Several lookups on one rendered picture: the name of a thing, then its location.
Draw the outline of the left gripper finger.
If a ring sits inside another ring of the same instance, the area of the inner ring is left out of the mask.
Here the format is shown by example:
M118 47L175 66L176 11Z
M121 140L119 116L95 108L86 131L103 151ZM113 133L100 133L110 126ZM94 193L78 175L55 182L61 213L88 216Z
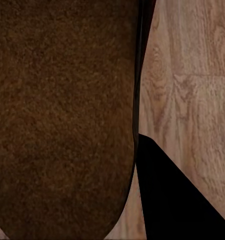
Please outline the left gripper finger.
M225 240L225 219L150 137L135 163L147 240Z

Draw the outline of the sandal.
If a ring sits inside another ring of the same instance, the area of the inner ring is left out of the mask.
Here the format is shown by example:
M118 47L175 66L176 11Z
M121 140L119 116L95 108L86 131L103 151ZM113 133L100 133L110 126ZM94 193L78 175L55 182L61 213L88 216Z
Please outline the sandal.
M157 0L0 0L0 228L104 240L132 185Z

